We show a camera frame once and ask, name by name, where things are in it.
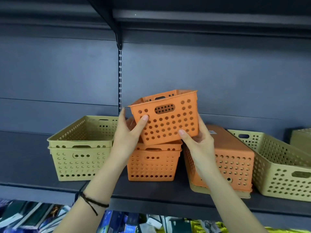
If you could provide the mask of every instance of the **forearm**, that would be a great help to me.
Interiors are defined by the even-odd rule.
[[[214,204],[230,233],[267,233],[218,168],[202,173],[203,180],[211,191]]]
[[[103,204],[109,204],[115,184],[126,163],[126,161],[123,160],[115,160],[113,157],[117,156],[113,154],[110,155],[84,190],[84,194],[87,197]],[[96,232],[105,208],[92,203],[91,205],[95,208],[98,216],[95,215],[92,208],[80,197],[54,232]]]

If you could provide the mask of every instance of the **black string bracelet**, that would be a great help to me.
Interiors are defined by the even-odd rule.
[[[93,208],[93,206],[90,204],[90,202],[91,202],[92,204],[95,204],[95,205],[100,206],[100,207],[103,207],[103,208],[108,208],[108,207],[109,207],[109,204],[102,204],[102,203],[99,203],[99,202],[97,202],[97,201],[95,201],[95,200],[92,200],[92,199],[86,197],[86,195],[85,195],[82,191],[79,192],[79,196],[81,196],[82,199],[84,199],[84,201],[87,202],[87,204],[88,204],[88,205],[92,208],[92,210],[95,212],[96,216],[98,216],[98,213],[96,212],[95,208]]]

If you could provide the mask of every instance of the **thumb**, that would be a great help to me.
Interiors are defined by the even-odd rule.
[[[196,142],[183,129],[179,129],[178,133],[181,139],[184,141],[184,143],[186,143],[188,148],[192,149],[193,146],[196,144]]]
[[[142,133],[142,130],[144,129],[144,127],[146,126],[147,122],[148,122],[149,116],[147,114],[145,114],[137,123],[137,125],[133,128],[133,130],[131,131],[131,133],[136,136],[139,137],[139,135]]]

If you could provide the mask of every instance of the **fingernail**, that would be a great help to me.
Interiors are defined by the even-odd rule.
[[[179,132],[180,135],[184,135],[184,134],[186,133],[186,132],[185,132],[184,130],[182,130],[182,129],[179,129],[178,132]]]
[[[145,114],[143,117],[142,117],[142,120],[145,120],[147,121],[149,119],[149,116],[147,114]]]

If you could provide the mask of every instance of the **hand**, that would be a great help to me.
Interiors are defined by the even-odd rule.
[[[137,145],[139,136],[146,126],[149,116],[144,115],[135,126],[134,118],[131,117],[125,120],[124,114],[125,109],[122,108],[110,156],[117,158],[117,160],[127,162]]]
[[[214,149],[214,139],[208,128],[198,114],[199,134],[193,138],[183,129],[180,129],[179,135],[188,146],[194,165],[200,176],[203,171],[214,171],[217,169]]]

